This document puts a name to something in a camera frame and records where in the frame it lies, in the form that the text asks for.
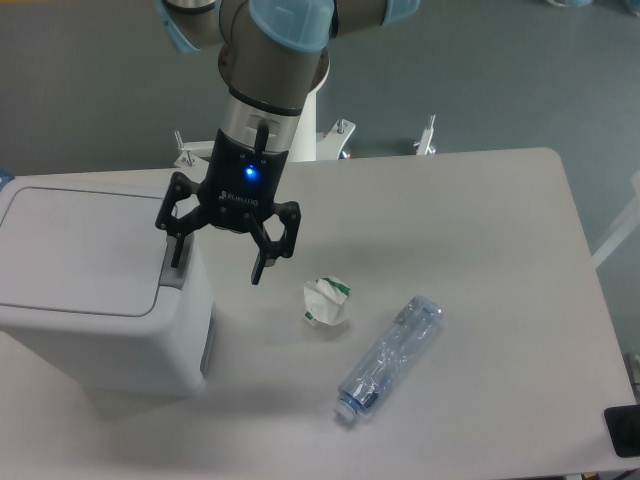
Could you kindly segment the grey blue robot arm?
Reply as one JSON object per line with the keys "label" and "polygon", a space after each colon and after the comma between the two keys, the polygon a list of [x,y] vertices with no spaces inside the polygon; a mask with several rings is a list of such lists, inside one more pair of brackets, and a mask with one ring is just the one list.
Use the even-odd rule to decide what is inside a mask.
{"label": "grey blue robot arm", "polygon": [[248,233],[259,253],[251,274],[293,255],[297,202],[277,188],[303,108],[330,40],[403,20],[416,1],[159,1],[174,47],[221,45],[219,71],[229,92],[204,180],[175,173],[155,225],[174,238],[178,267],[186,239],[207,225]]}

